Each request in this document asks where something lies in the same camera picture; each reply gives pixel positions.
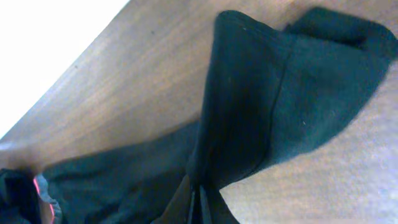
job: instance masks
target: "fabric fold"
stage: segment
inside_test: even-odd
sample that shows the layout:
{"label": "fabric fold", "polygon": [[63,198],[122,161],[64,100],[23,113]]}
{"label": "fabric fold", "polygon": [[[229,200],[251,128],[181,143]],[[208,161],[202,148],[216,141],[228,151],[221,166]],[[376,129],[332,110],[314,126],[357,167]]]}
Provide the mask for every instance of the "fabric fold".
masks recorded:
{"label": "fabric fold", "polygon": [[[327,9],[284,31],[222,12],[200,120],[49,167],[48,195],[62,223],[150,223],[170,214],[191,224],[237,223],[219,189],[336,136],[397,55],[398,41],[382,25]],[[181,191],[187,178],[191,197]]]}

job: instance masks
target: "garment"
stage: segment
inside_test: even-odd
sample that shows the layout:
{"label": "garment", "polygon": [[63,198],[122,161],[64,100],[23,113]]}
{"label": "garment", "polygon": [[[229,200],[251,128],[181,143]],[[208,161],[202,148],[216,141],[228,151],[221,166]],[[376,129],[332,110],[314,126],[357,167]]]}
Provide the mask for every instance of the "garment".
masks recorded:
{"label": "garment", "polygon": [[222,12],[199,121],[56,164],[39,188],[60,223],[237,223],[218,190],[338,134],[397,55],[382,25],[327,9],[284,31]]}
{"label": "garment", "polygon": [[0,170],[0,223],[41,223],[36,189],[21,171]]}

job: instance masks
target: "wood grain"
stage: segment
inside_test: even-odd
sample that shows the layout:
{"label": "wood grain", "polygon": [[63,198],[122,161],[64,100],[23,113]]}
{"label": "wood grain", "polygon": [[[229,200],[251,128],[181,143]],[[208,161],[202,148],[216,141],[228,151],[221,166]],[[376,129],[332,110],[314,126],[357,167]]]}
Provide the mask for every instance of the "wood grain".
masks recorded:
{"label": "wood grain", "polygon": [[[0,167],[37,173],[197,119],[218,12],[236,9],[281,29],[319,5],[380,22],[398,35],[396,0],[131,1],[0,140]],[[361,114],[327,145],[224,188],[236,218],[398,220],[397,85],[395,63]]]}

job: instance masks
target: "wooden surface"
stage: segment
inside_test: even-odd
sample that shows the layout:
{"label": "wooden surface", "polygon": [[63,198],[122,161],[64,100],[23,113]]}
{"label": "wooden surface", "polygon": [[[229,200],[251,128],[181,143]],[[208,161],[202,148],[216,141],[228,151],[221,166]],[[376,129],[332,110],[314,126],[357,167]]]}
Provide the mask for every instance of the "wooden surface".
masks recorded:
{"label": "wooden surface", "polygon": [[[396,0],[131,1],[1,139],[0,167],[37,173],[62,159],[155,138],[197,119],[217,12],[237,9],[281,29],[319,5],[378,21],[398,35]],[[236,218],[396,222],[397,85],[395,63],[337,138],[224,188]]]}

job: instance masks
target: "white wall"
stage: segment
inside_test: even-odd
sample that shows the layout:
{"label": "white wall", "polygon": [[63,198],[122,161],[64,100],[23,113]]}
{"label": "white wall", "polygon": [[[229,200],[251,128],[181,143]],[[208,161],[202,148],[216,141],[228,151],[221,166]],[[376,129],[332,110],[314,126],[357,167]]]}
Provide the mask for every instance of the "white wall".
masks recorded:
{"label": "white wall", "polygon": [[0,1],[0,138],[127,2]]}

